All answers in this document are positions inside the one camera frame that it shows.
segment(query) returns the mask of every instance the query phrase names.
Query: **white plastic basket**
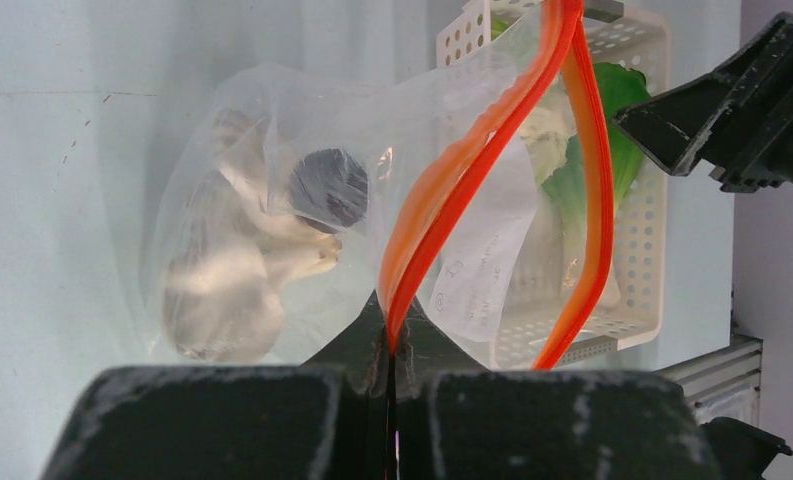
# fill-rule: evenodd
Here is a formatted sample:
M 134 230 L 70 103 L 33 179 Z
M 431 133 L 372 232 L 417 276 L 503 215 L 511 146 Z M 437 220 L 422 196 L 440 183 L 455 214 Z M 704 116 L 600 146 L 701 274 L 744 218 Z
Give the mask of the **white plastic basket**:
M 437 36 L 437 66 L 457 62 L 489 43 L 491 15 L 514 21 L 539 2 L 472 0 L 463 13 Z M 644 73 L 647 90 L 659 93 L 669 78 L 669 30 L 654 14 L 624 6 L 622 17 L 609 22 L 587 20 L 587 38 L 594 62 L 612 62 Z M 652 162 L 644 162 L 616 217 L 614 272 L 622 301 L 585 325 L 586 340 L 577 341 L 562 363 L 620 350 L 653 340 L 661 328 L 664 292 L 667 178 Z M 461 342 L 470 354 L 491 368 L 526 368 L 542 347 L 554 320 L 538 320 L 535 311 L 533 255 L 528 242 L 517 258 L 505 302 L 505 316 L 487 348 Z

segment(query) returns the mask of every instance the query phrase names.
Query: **orange zipper seal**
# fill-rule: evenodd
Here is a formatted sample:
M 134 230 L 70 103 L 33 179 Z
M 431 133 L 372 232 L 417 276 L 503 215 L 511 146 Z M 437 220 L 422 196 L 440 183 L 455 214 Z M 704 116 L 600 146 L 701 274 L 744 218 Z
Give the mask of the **orange zipper seal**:
M 608 127 L 584 25 L 579 22 L 561 78 L 570 97 L 582 147 L 587 193 L 587 240 L 582 275 L 532 368 L 555 366 L 596 307 L 611 272 L 614 249 L 614 174 Z
M 516 133 L 517 128 L 519 128 L 529 112 L 534 109 L 540 97 L 549 88 L 558 71 L 561 70 L 562 65 L 570 63 L 565 61 L 565 58 L 570 57 L 570 46 L 578 31 L 581 33 L 581 43 L 585 47 L 585 54 L 588 54 L 581 23 L 584 9 L 582 0 L 546 0 L 541 5 L 541 8 L 543 10 L 541 12 L 540 48 L 529 69 L 517 79 L 511 88 L 501 95 L 496 103 L 488 107 L 464 138 L 447 147 L 440 158 L 423 172 L 408 194 L 405 204 L 399 213 L 393 233 L 385 249 L 378 282 L 379 300 L 387 316 L 387 334 L 391 353 L 395 352 L 398 346 L 399 332 L 404 323 L 405 315 L 434 259 L 442 249 L 455 224 L 466 210 L 469 202 L 475 196 L 481 183 L 490 172 L 496 159 Z M 570 65 L 579 68 L 578 62 L 570 63 Z M 590 72 L 590 77 L 594 77 L 592 66 L 589 63 L 586 65 L 586 69 Z M 572 81 L 578 77 L 571 76 L 570 78 Z M 595 98 L 595 105 L 599 107 L 596 113 L 601 115 L 598 90 L 596 90 Z M 573 102 L 571 99 L 573 108 L 576 109 L 578 107 L 580 109 L 576 114 L 577 121 L 580 117 L 585 118 L 588 115 L 590 115 L 589 118 L 597 118 L 595 116 L 596 113 L 591 111 L 588 106 L 590 101 L 592 101 L 591 96 L 584 97 L 584 109 L 588 111 L 581 111 L 582 102 Z M 603 143 L 607 144 L 607 129 L 604 119 L 602 119 L 602 132 L 604 134 Z M 588 129 L 585 127 L 582 133 L 584 135 L 590 133 L 599 134 L 599 129 Z M 593 153 L 593 149 L 590 147 L 596 145 L 596 143 L 585 142 L 582 134 L 580 134 L 580 138 L 583 138 L 582 143 L 589 144 L 588 149 L 585 149 L 583 145 L 583 154 L 587 157 L 588 153 Z M 585 168 L 593 168 L 595 165 L 599 165 L 600 162 L 586 161 Z M 609 175 L 608 198 L 612 198 L 610 149 L 608 150 L 607 171 Z M 591 182 L 586 182 L 586 184 L 588 187 L 591 186 Z M 590 201 L 591 196 L 588 196 L 589 229 L 592 218 L 591 203 L 596 208 L 600 208 L 598 203 L 605 198 L 602 193 L 595 196 L 593 202 Z M 610 222 L 613 224 L 613 201 L 602 205 L 611 206 Z M 603 215 L 597 215 L 593 218 L 602 217 Z M 425 233 L 419 236 L 416 234 L 418 231 L 425 231 Z M 611 234 L 613 234 L 613 227 L 609 228 L 609 236 Z M 589 234 L 587 245 L 590 246 L 590 244 L 591 238 Z M 607 261 L 609 268 L 610 256 L 609 251 Z M 602 288 L 604 288 L 605 281 L 607 281 L 607 269 L 604 272 L 605 278 L 602 280 L 601 285 L 599 285 L 598 280 L 601 277 L 599 274 L 602 269 L 601 264 L 605 262 L 600 261 L 601 259 L 599 258 L 595 260 L 592 258 L 588 260 L 588 258 L 591 257 L 588 256 L 585 259 L 584 274 L 593 270 L 587 268 L 589 261 L 600 265 L 596 268 L 596 282 L 590 280 L 588 282 L 579 282 L 582 287 L 577 286 L 564 310 L 565 313 L 572 315 L 565 317 L 562 314 L 561 320 L 556 324 L 550 340 L 547 341 L 544 347 L 544 352 L 541 353 L 541 358 L 546 357 L 549 360 L 555 357 L 560 358 L 563 355 L 563 351 L 569 346 L 569 343 L 564 346 L 566 338 L 571 333 L 569 328 L 575 327 L 579 323 L 583 325 L 584 321 L 590 316 L 593 306 L 596 304 L 595 300 L 589 310 L 577 312 L 576 310 L 587 307 L 590 302 L 587 295 L 581 299 L 576 296 L 576 293 L 583 291 L 584 286 L 588 284 L 595 285 L 599 287 L 599 291 L 595 293 L 595 299 L 598 300 Z M 572 338 L 575 338 L 578 334 L 581 325 L 578 326 L 578 330 L 572 332 Z M 544 355 L 547 350 L 549 350 L 548 356 Z M 547 362 L 545 359 L 536 362 L 536 367 L 538 363 L 545 365 Z

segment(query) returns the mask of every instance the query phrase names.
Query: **leafy green vegetable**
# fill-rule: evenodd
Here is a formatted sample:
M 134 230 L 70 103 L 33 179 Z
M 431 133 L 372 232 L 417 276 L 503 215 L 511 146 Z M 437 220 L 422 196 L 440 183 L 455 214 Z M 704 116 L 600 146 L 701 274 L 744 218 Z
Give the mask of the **leafy green vegetable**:
M 593 66 L 593 70 L 596 72 L 602 109 L 608 122 L 616 210 L 640 172 L 643 152 L 611 125 L 610 118 L 621 107 L 648 99 L 649 92 L 646 91 L 646 79 L 638 71 L 626 70 L 613 63 L 597 63 Z M 573 137 L 567 146 L 567 162 L 543 183 L 543 189 L 558 205 L 570 204 L 570 207 L 581 205 L 581 208 L 576 207 L 570 213 L 577 212 L 576 216 L 584 220 L 584 170 L 578 136 Z M 574 219 L 578 220 L 576 217 L 565 217 L 565 221 Z
M 502 32 L 508 30 L 511 25 L 499 18 L 491 18 L 490 20 L 490 40 L 496 40 Z
M 597 63 L 593 66 L 606 121 L 619 108 L 649 98 L 642 73 L 620 65 Z M 626 197 L 643 164 L 643 152 L 608 122 L 608 142 L 614 174 L 614 211 Z M 587 238 L 587 204 L 584 167 L 578 136 L 567 145 L 567 161 L 543 182 L 543 190 L 558 206 L 564 225 L 564 265 L 567 266 L 562 287 L 570 289 L 578 282 Z M 600 305 L 614 306 L 620 301 L 616 279 L 611 276 L 600 298 Z
M 575 133 L 572 115 L 567 94 L 553 86 L 517 129 L 531 159 L 535 185 L 542 185 L 567 161 L 567 144 Z

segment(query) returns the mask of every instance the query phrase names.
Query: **plastic bag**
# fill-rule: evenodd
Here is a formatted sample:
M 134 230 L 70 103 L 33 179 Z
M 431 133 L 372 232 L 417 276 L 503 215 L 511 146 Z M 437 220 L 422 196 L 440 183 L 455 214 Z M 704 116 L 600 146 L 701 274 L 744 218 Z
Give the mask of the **plastic bag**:
M 163 328 L 144 326 L 146 337 L 197 360 L 304 361 L 354 320 L 408 189 L 512 72 L 464 77 L 455 90 L 454 72 L 440 71 L 391 89 L 275 65 L 227 81 L 161 202 L 151 306 Z M 494 288 L 473 288 L 483 294 L 473 310 L 491 305 L 483 338 L 498 328 L 536 208 L 531 177 L 512 143 L 465 219 L 484 228 L 453 236 L 458 254 L 495 272 Z M 491 241 L 504 249 L 472 255 Z M 446 288 L 466 317 L 461 289 Z M 452 308 L 432 319 L 446 325 Z
M 299 363 L 355 318 L 373 289 L 364 240 L 326 223 L 345 227 L 363 217 L 364 168 L 337 158 L 329 163 L 336 170 L 323 173 L 316 171 L 323 162 L 283 154 L 281 164 L 299 167 L 295 178 L 319 175 L 323 185 L 339 186 L 332 193 L 355 199 L 353 211 L 322 223 L 290 210 L 322 206 L 325 198 L 300 188 L 270 194 L 264 152 L 281 135 L 298 135 L 313 112 L 375 91 L 274 65 L 220 86 L 161 201 L 148 295 L 154 321 L 140 325 L 153 353 Z M 337 180 L 344 173 L 350 181 Z
M 466 135 L 451 144 L 417 180 L 397 219 L 382 261 L 378 293 L 387 314 L 391 349 L 408 306 L 431 260 L 443 248 L 469 201 L 481 186 L 505 145 L 549 88 L 557 72 L 570 92 L 579 126 L 579 177 L 588 192 L 587 238 L 582 276 L 573 288 L 533 368 L 551 368 L 581 331 L 610 275 L 613 249 L 611 148 L 597 82 L 583 26 L 579 0 L 547 0 L 511 29 L 510 44 L 499 40 L 497 52 L 515 55 L 540 24 L 540 52 L 516 83 L 478 117 Z

